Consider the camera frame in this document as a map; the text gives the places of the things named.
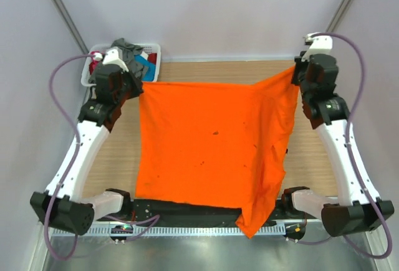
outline orange fabric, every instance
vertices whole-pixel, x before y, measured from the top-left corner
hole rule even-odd
[[[135,197],[241,208],[236,224],[252,237],[285,175],[293,71],[254,85],[144,82]]]

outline wooden table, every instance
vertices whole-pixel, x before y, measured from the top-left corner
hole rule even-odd
[[[271,77],[292,65],[292,61],[180,62],[161,65],[159,81],[219,82],[252,84]],[[324,147],[302,112],[298,101],[296,125],[284,163],[284,188],[308,186],[325,196],[336,196],[334,174]],[[126,102],[108,140],[99,151],[87,178],[84,197],[107,188],[134,195],[140,162],[138,99]]]

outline metal pole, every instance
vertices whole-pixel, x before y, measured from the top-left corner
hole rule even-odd
[[[62,0],[52,0],[52,2],[55,5],[55,8],[57,8],[58,12],[61,15],[61,18],[64,20],[66,23],[70,33],[72,34],[72,37],[75,39],[77,45],[81,49],[83,54],[89,53],[89,49],[87,48],[85,42],[83,41],[82,36],[80,35],[79,31],[77,30],[75,23],[73,22],[72,18],[70,17],[68,10],[66,9],[64,3]]]
[[[332,20],[330,21],[329,26],[327,27],[326,31],[334,32],[337,30],[338,25],[341,23],[344,15],[346,14],[349,6],[351,5],[353,0],[342,0],[339,4],[337,11],[335,12]]]

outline blue cloth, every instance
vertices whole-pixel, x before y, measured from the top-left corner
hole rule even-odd
[[[147,61],[142,57],[141,55],[135,55],[135,60],[142,65],[148,67],[147,73],[145,73],[143,77],[143,81],[153,81],[155,78],[155,64],[152,64],[151,62]]]

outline gray cloth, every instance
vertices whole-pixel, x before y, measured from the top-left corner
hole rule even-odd
[[[115,40],[111,47],[118,47],[122,50],[122,60],[126,63],[127,67],[133,72],[136,78],[140,80],[145,76],[148,71],[148,67],[142,65],[135,60],[135,55],[140,55],[143,52],[143,47],[140,45],[133,45],[125,39]]]

